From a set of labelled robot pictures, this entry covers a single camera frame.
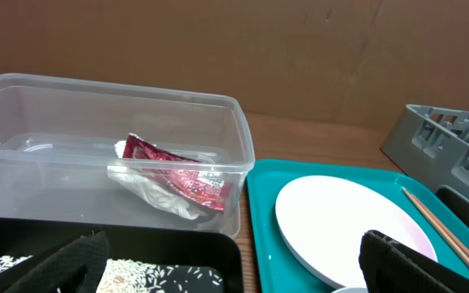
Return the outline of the white napkin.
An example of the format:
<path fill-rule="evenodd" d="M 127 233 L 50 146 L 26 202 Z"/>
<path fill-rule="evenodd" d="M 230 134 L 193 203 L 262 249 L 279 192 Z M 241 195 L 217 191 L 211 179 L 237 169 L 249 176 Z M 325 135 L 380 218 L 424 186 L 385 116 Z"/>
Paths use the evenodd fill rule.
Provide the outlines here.
<path fill-rule="evenodd" d="M 153 208 L 170 212 L 186 220 L 197 220 L 208 214 L 183 197 L 168 191 L 161 183 L 140 175 L 137 171 L 125 166 L 107 167 L 109 179 L 118 182 L 125 189 L 136 194 Z"/>

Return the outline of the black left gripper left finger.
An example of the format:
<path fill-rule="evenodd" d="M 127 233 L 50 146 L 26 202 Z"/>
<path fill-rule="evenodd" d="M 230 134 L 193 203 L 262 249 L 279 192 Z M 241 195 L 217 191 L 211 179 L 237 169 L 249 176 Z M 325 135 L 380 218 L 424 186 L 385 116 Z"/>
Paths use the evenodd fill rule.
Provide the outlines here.
<path fill-rule="evenodd" d="M 105 232 L 66 240 L 0 273 L 0 293 L 95 293 L 111 248 Z"/>

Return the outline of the pink plate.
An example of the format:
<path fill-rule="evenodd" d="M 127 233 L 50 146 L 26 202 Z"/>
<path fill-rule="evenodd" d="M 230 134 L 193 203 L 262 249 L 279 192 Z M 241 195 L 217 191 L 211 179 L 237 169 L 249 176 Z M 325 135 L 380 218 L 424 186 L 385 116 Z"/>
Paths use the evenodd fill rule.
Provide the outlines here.
<path fill-rule="evenodd" d="M 312 175 L 278 193 L 275 216 L 293 256 L 314 276 L 339 289 L 366 285 L 358 257 L 369 230 L 436 260 L 419 224 L 394 199 L 339 177 Z"/>

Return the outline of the pile of rice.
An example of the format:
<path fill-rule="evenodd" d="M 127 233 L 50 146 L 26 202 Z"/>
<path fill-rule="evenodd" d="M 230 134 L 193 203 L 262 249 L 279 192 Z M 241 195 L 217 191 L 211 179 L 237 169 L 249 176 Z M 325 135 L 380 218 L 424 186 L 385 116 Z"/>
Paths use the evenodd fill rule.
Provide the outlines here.
<path fill-rule="evenodd" d="M 0 256 L 0 273 L 31 257 Z M 210 267 L 108 259 L 96 292 L 222 293 L 225 288 L 222 274 Z"/>

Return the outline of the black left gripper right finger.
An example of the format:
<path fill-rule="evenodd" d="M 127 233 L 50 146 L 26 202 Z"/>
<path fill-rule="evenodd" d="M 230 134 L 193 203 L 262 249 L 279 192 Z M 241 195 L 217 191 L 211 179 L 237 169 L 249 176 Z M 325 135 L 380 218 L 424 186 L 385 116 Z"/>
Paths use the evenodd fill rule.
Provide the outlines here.
<path fill-rule="evenodd" d="M 377 230 L 362 236 L 358 261 L 370 293 L 469 293 L 469 279 Z"/>

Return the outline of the grey bowl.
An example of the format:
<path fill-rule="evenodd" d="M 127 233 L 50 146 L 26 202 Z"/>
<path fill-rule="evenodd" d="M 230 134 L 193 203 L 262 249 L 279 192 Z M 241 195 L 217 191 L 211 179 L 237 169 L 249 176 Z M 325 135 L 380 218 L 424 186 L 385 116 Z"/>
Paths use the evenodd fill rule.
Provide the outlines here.
<path fill-rule="evenodd" d="M 368 293 L 368 290 L 366 287 L 342 287 L 331 293 Z"/>

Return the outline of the red snack wrapper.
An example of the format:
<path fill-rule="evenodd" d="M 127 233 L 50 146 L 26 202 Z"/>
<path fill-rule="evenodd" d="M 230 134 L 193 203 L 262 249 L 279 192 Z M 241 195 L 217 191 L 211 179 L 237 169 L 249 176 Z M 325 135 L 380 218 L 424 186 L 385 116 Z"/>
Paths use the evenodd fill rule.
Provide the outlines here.
<path fill-rule="evenodd" d="M 157 148 L 144 141 L 136 134 L 130 133 L 125 140 L 123 158 L 136 160 L 159 160 L 178 163 L 199 163 L 180 155 Z M 191 201 L 202 208 L 223 213 L 226 210 L 226 201 L 229 197 L 232 183 L 221 177 L 220 173 L 194 170 L 157 169 L 164 187 L 168 187 L 184 199 Z"/>

